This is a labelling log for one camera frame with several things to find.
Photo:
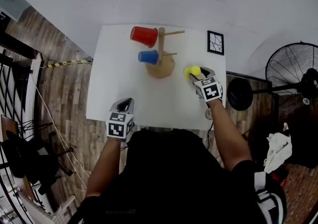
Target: black shirt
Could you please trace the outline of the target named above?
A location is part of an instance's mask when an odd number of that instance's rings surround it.
[[[86,198],[78,215],[84,223],[123,216],[266,223],[257,205],[255,172],[249,160],[232,172],[224,170],[192,132],[141,130],[128,142],[123,172],[100,197]],[[281,194],[279,184],[271,182]]]

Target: picture frame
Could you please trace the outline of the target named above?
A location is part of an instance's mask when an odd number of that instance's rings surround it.
[[[208,52],[224,55],[224,35],[214,31],[208,31]]]

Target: white cloth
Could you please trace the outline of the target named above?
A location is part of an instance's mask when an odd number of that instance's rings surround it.
[[[292,155],[291,137],[287,137],[281,133],[269,134],[268,136],[269,149],[267,159],[264,161],[266,173],[279,168]]]

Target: white table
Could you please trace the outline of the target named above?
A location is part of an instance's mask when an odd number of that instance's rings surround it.
[[[138,61],[138,53],[150,49],[130,40],[133,26],[102,27],[90,75],[86,118],[105,121],[106,112],[115,101],[131,97],[135,101],[136,125],[208,130],[211,120],[205,116],[207,105],[196,95],[183,71],[193,65],[213,69],[223,86],[225,105],[225,56],[207,52],[206,31],[167,26],[166,32],[185,30],[185,33],[166,36],[165,51],[178,52],[173,56],[175,68],[170,76],[156,79]]]

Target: white wall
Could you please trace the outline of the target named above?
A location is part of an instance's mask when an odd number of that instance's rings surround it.
[[[318,44],[318,0],[27,1],[91,56],[101,25],[123,23],[224,33],[227,70],[261,77],[260,70],[277,48],[307,39]]]

